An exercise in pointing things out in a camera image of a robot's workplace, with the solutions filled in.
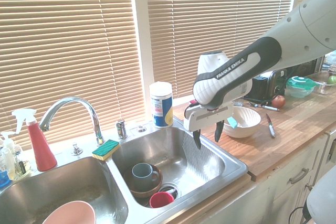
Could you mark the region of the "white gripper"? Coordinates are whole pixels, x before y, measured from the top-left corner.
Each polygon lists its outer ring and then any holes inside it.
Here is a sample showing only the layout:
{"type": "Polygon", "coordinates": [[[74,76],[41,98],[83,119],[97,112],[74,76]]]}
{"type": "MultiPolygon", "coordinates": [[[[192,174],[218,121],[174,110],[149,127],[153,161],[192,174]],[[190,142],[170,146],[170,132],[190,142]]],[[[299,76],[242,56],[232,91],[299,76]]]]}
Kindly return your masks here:
{"type": "Polygon", "coordinates": [[[201,129],[216,124],[214,133],[215,142],[219,142],[224,128],[224,120],[233,115],[232,101],[221,104],[214,110],[208,110],[198,103],[190,104],[184,113],[183,125],[187,131],[193,131],[196,147],[201,149],[201,129]]]}

